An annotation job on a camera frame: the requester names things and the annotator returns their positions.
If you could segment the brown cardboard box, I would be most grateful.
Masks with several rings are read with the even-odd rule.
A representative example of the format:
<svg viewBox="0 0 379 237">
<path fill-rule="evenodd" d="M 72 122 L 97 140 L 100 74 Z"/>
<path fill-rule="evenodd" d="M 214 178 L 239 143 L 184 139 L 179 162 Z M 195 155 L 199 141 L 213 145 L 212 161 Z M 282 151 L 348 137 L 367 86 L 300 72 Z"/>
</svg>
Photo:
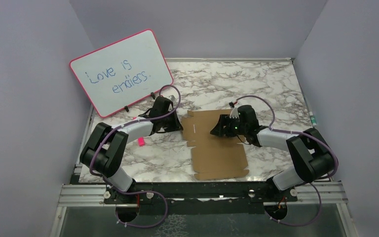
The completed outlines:
<svg viewBox="0 0 379 237">
<path fill-rule="evenodd" d="M 194 177 L 198 181 L 243 178 L 249 174 L 244 146 L 238 138 L 223 138 L 210 134 L 220 115 L 230 109 L 187 111 L 181 119 L 183 139 L 190 147 Z"/>
</svg>

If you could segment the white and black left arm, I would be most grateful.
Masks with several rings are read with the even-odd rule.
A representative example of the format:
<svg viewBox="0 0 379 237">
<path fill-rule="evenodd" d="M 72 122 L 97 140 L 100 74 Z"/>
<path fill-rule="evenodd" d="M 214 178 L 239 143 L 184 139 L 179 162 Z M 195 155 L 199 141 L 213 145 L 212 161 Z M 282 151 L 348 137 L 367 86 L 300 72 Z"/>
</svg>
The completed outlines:
<svg viewBox="0 0 379 237">
<path fill-rule="evenodd" d="M 153 106 L 134 120 L 111 126 L 104 122 L 96 125 L 81 151 L 82 164 L 117 188 L 117 197 L 125 203 L 135 198 L 135 183 L 121 167 L 126 145 L 156 133 L 182 131 L 173 102 L 159 96 Z"/>
</svg>

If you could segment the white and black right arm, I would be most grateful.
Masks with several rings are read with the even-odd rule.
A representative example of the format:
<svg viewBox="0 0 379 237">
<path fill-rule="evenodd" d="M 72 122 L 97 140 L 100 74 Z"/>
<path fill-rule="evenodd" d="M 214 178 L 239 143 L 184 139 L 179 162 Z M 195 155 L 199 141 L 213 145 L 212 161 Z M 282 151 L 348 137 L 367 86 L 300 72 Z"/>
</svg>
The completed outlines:
<svg viewBox="0 0 379 237">
<path fill-rule="evenodd" d="M 250 145 L 276 148 L 290 154 L 293 165 L 266 181 L 265 195 L 272 201 L 279 200 L 291 187 L 311 183 L 335 171 L 338 165 L 317 129 L 295 132 L 260 125 L 250 105 L 233 108 L 228 115 L 221 114 L 210 134 L 228 138 L 241 135 Z"/>
</svg>

